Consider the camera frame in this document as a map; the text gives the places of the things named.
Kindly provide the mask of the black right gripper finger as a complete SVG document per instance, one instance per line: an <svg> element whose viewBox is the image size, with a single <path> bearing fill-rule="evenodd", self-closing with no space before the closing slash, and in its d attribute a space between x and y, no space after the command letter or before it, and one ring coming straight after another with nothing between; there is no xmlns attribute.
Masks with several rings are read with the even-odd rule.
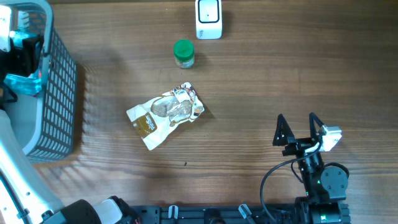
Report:
<svg viewBox="0 0 398 224"><path fill-rule="evenodd" d="M283 114L279 114L277 117L277 126L272 142L273 146L286 146L295 141L295 136L288 125Z"/></svg>
<svg viewBox="0 0 398 224"><path fill-rule="evenodd" d="M314 113L311 112L309 114L309 123L310 123L310 137L314 140L318 140L318 131L316 129L316 126L318 126L319 128L321 128L324 123L318 118L318 116Z"/></svg>

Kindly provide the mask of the blue mouthwash bottle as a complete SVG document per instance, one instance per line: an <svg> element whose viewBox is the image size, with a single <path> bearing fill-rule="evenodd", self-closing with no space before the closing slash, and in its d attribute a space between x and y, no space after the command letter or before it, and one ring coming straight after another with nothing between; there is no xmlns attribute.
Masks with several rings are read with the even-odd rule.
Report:
<svg viewBox="0 0 398 224"><path fill-rule="evenodd" d="M13 33L31 33L31 32L23 32L19 30L10 31L10 37L13 35ZM28 77L21 77L18 75L8 74L6 76L6 79L4 80L4 83L13 91L23 95L36 95L42 89L41 76L38 74L37 70L34 73L30 74Z"/></svg>

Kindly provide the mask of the green lid glass jar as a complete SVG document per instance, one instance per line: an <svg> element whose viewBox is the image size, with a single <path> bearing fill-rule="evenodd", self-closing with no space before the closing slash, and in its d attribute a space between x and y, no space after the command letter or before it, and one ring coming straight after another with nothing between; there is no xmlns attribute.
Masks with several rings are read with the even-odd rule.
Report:
<svg viewBox="0 0 398 224"><path fill-rule="evenodd" d="M178 67L187 69L195 63L195 49L193 43L188 39L176 41L174 45L175 63Z"/></svg>

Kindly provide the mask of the white brown snack pouch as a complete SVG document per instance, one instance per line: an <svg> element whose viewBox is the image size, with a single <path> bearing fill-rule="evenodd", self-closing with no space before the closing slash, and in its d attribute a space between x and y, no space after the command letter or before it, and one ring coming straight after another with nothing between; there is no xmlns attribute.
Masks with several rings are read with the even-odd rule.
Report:
<svg viewBox="0 0 398 224"><path fill-rule="evenodd" d="M162 144L178 125L195 121L205 107L193 85L185 82L126 111L148 150Z"/></svg>

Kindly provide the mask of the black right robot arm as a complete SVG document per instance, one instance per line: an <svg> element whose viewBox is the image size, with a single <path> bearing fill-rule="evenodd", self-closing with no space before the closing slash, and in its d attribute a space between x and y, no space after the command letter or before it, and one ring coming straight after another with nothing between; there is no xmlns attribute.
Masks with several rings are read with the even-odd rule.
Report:
<svg viewBox="0 0 398 224"><path fill-rule="evenodd" d="M310 136L296 138L282 114L272 142L283 146L283 156L295 156L306 196L297 197L290 219L292 223L344 223L349 171L336 162L324 163L321 153L330 152L342 138L337 126L325 125L315 113L309 114Z"/></svg>

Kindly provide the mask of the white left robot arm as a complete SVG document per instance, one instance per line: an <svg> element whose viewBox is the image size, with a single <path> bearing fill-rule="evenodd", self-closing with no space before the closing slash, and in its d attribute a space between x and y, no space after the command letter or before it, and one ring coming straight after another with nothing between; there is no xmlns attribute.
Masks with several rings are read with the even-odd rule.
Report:
<svg viewBox="0 0 398 224"><path fill-rule="evenodd" d="M91 205L78 200L65 206L42 185L22 152L11 120L1 107L1 213L6 223L140 223L137 212L112 196Z"/></svg>

